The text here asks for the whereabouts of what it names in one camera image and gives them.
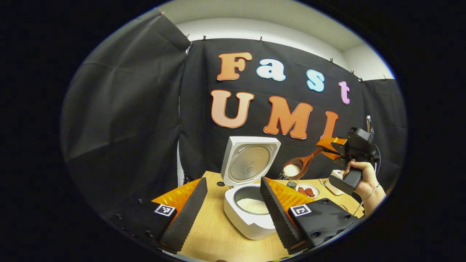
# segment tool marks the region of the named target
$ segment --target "uncooked rice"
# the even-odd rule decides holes
[[[244,198],[237,202],[242,209],[254,214],[268,214],[267,206],[263,201]]]
[[[299,172],[301,172],[301,168],[299,168],[299,166],[297,166],[297,165],[287,165],[287,166],[283,169],[283,173],[284,173],[287,177],[293,177],[293,176],[299,174]]]

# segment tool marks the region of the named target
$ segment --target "white bowl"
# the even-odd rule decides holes
[[[320,190],[316,186],[313,186],[311,184],[298,184],[296,185],[295,190],[298,191],[300,187],[302,187],[304,190],[306,190],[306,188],[312,189],[312,192],[314,193],[314,197],[307,196],[309,198],[316,199],[320,195]]]

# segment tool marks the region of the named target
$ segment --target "white rice cooker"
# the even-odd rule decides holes
[[[230,137],[226,146],[221,175],[230,189],[225,192],[223,209],[249,239],[262,239],[276,232],[268,211],[247,211],[238,202],[264,201],[260,184],[253,183],[267,174],[279,148],[280,141],[266,137]]]

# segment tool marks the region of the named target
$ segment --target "black curtain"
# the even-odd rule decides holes
[[[244,71],[236,70],[240,74],[239,79],[217,80],[221,69],[219,55],[240,52],[249,52],[252,60],[246,61]],[[256,70],[262,59],[280,61],[284,65],[286,79],[279,82],[258,76]],[[310,69],[324,75],[324,91],[316,92],[308,88],[306,72]],[[350,88],[349,104],[342,102],[339,86],[342,81]],[[249,92],[254,95],[247,120],[241,127],[226,128],[212,120],[212,90],[231,92],[225,108],[225,115],[229,118],[236,117],[238,111],[236,93]],[[269,102],[271,96],[285,98],[291,112],[299,103],[308,103],[313,107],[308,117],[306,139],[292,138],[289,133],[282,135],[281,131],[277,135],[263,131],[272,110]],[[264,136],[277,138],[281,142],[278,155],[267,174],[267,177],[276,179],[288,160],[310,155],[316,149],[316,143],[324,134],[327,111],[338,114],[333,137],[345,137],[350,127],[366,127],[362,84],[342,67],[314,54],[275,43],[246,39],[193,41],[186,59],[180,93],[182,130],[179,147],[184,172],[194,179],[201,177],[206,170],[220,172],[230,136]],[[338,168],[340,166],[331,159],[319,154],[303,179],[325,178],[332,169]]]
[[[377,180],[392,187],[401,173],[408,144],[408,123],[403,95],[394,79],[364,81],[364,112],[372,117],[374,143],[380,150]]]
[[[177,187],[178,96],[190,42],[153,9],[105,39],[63,102],[69,173],[102,217]]]

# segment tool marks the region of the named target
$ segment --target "wrist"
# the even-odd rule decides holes
[[[361,194],[359,194],[362,201],[365,201],[370,196],[370,194],[372,194],[374,192],[374,190],[376,189],[376,187],[378,185],[379,185],[379,182],[377,182],[377,180],[375,180],[373,182],[369,182],[368,185],[361,192]]]

